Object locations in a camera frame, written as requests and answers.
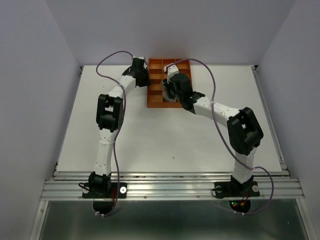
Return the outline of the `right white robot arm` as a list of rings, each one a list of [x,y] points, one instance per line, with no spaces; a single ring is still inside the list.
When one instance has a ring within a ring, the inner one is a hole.
[[[236,109],[214,102],[205,94],[194,91],[189,77],[184,73],[163,79],[160,87],[166,100],[178,101],[186,111],[214,121],[222,142],[235,159],[231,192],[235,195],[246,192],[247,181],[253,176],[257,147],[264,137],[253,110],[249,107]]]

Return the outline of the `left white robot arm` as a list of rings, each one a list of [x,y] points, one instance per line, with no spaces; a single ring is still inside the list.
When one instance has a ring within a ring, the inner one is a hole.
[[[96,68],[98,76],[112,80],[116,86],[107,94],[100,94],[97,100],[98,151],[92,173],[89,175],[85,187],[90,198],[111,196],[113,191],[111,182],[112,153],[124,122],[127,94],[136,87],[147,87],[151,84],[145,58],[133,56],[131,59],[131,66],[122,73],[118,80],[99,73],[99,68]]]

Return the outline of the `orange compartment tray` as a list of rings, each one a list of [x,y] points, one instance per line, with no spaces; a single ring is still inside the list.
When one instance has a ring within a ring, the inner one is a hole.
[[[173,83],[167,83],[165,67],[181,58],[149,58],[148,74],[151,85],[147,87],[147,107],[150,109],[182,108],[178,99],[170,99],[174,94]]]

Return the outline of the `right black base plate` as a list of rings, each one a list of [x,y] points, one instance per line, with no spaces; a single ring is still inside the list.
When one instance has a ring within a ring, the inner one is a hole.
[[[219,181],[212,189],[217,199],[259,197],[260,190],[256,181],[238,183],[237,181]]]

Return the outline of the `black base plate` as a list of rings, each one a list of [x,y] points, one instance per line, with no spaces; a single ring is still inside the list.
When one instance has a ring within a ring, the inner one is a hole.
[[[125,199],[127,197],[128,184],[126,182],[120,182],[119,187],[117,182],[112,182],[109,190],[97,189],[91,190],[88,183],[79,183],[82,188],[83,199],[110,199],[115,200]]]
[[[260,190],[256,181],[238,183],[237,181],[219,181],[212,189],[217,199],[259,197]]]

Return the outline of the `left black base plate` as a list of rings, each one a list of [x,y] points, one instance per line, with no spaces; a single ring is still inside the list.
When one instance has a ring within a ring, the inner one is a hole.
[[[88,183],[79,183],[82,188],[83,199],[110,199],[115,200],[125,199],[127,197],[128,184],[126,182],[120,182],[119,187],[117,182],[112,182],[109,190],[97,189],[91,190]]]

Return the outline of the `aluminium rail frame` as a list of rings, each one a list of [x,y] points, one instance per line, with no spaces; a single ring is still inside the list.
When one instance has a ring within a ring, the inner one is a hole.
[[[79,182],[93,169],[99,142],[97,100],[114,83],[82,70],[71,117],[53,177],[41,194],[43,222],[39,240],[307,240],[304,194],[290,176],[252,67],[199,65],[191,68],[196,91],[212,94],[234,108],[253,109],[264,132],[254,163],[272,175],[255,172],[261,196],[252,199],[259,213],[240,216],[226,199],[211,194],[215,182],[228,180],[234,161],[214,124],[181,108],[148,108],[147,90],[128,95],[123,128],[116,143],[127,197],[113,215],[95,215],[92,200],[82,198]]]

